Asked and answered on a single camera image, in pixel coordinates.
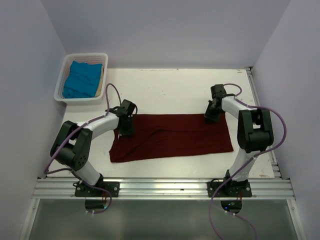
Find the gray wall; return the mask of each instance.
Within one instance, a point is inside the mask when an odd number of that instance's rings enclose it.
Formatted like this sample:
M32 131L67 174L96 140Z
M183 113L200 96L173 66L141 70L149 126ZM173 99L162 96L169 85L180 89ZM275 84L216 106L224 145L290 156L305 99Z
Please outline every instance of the gray wall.
M290 0L42 0L67 53L117 68L253 66Z
M39 0L2 0L0 32L0 239L14 240L62 122L53 93L65 52Z
M320 219L320 1L291 0L253 68L260 101L282 114L285 143L276 151L291 178L309 239L319 239ZM277 136L282 127L275 126Z

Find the white plastic basket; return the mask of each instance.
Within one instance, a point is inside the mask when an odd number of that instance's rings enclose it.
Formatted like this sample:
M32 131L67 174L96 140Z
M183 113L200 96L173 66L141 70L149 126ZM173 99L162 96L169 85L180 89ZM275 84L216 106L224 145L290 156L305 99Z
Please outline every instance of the white plastic basket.
M103 82L101 94L97 97L88 98L64 98L62 95L64 85L70 73L70 66L73 61L87 64L103 65ZM60 69L58 81L55 86L54 99L59 102L65 102L68 105L98 105L102 102L106 87L108 55L105 53L76 53L65 56Z

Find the blue towel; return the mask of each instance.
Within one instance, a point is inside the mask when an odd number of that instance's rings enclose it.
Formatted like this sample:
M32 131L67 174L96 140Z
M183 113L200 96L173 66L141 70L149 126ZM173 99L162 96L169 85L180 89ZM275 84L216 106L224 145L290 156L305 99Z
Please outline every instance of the blue towel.
M66 99L93 98L96 95L102 64L73 61L65 80L62 95Z

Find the dark red cloth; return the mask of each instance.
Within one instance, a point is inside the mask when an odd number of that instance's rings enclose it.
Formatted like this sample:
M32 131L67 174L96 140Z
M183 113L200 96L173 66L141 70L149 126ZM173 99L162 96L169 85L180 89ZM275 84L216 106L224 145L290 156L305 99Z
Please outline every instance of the dark red cloth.
M224 114L211 124L203 114L138 114L133 124L133 136L114 131L112 163L233 151Z

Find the tabletop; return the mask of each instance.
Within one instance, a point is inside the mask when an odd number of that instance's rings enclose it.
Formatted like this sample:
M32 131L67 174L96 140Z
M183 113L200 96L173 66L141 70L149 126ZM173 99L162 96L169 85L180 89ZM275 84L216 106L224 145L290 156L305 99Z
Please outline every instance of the tabletop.
M211 99L210 87L234 83L242 87L239 99L254 105L254 96L244 69L137 69L110 68L106 82L113 83L123 99L135 103L138 114L204 114ZM227 93L237 93L234 86L226 86ZM108 89L110 106L118 106L119 99L112 87ZM107 108L106 96L99 105L66 107L63 122L81 122L102 115ZM233 152L198 156L166 157L123 163L111 163L109 150L114 132L108 131L91 142L89 161L108 178L222 178L236 159L238 120L226 113L226 122ZM258 157L250 178L274 178L272 154ZM63 167L53 161L50 171ZM50 177L73 177L58 172Z

